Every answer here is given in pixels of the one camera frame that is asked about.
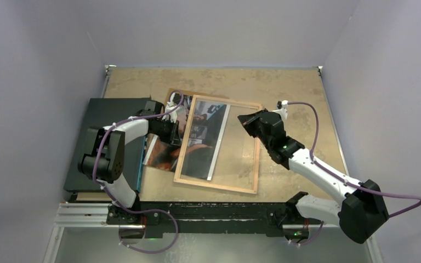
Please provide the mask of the white wooden picture frame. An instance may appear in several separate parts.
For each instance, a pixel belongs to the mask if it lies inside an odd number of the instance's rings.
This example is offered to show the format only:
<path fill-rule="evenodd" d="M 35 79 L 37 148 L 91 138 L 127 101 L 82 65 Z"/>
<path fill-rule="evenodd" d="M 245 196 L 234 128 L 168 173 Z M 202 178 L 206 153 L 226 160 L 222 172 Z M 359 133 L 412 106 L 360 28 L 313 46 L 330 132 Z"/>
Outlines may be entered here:
<path fill-rule="evenodd" d="M 239 115 L 263 108 L 256 102 L 194 97 L 173 181 L 197 187 L 255 195 L 260 141 L 247 134 Z"/>

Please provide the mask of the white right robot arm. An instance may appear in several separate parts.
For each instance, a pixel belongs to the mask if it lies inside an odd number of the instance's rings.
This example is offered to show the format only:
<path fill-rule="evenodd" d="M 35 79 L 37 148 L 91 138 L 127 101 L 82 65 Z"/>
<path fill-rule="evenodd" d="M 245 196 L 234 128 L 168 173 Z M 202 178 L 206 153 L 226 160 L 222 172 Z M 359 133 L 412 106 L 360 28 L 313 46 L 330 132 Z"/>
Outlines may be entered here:
<path fill-rule="evenodd" d="M 289 200 L 287 219 L 299 223 L 317 219 L 339 226 L 353 242 L 363 244 L 388 221 L 390 215 L 378 184 L 360 182 L 330 167 L 302 143 L 288 136 L 277 111 L 260 110 L 239 115 L 244 130 L 265 146 L 269 156 L 287 170 L 293 171 L 324 190 L 330 200 L 299 192 Z"/>

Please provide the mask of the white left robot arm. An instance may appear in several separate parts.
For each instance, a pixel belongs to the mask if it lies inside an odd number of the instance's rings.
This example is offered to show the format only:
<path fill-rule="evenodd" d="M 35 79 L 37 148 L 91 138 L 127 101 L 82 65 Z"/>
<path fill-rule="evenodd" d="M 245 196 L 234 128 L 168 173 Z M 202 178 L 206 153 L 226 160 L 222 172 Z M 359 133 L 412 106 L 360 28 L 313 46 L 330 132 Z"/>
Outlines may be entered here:
<path fill-rule="evenodd" d="M 133 116 L 87 130 L 78 171 L 108 194 L 112 204 L 121 208 L 120 217 L 128 224 L 141 219 L 141 209 L 137 191 L 130 187 L 123 174 L 125 146 L 148 134 L 180 146 L 177 110 L 182 104 L 182 101 L 169 100 L 162 104 L 150 100 Z"/>

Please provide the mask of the colour photo print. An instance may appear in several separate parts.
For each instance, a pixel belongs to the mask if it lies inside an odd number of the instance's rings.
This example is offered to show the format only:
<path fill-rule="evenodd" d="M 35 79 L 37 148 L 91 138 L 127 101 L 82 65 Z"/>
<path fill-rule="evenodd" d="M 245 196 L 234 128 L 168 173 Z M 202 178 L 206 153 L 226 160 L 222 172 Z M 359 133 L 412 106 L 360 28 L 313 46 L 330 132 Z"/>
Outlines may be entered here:
<path fill-rule="evenodd" d="M 154 135 L 143 163 L 153 168 L 175 172 L 185 141 L 181 175 L 210 181 L 217 163 L 230 106 L 199 100 L 192 107 L 192 101 L 193 96 L 184 96 L 178 111 L 181 145 L 169 145 Z"/>

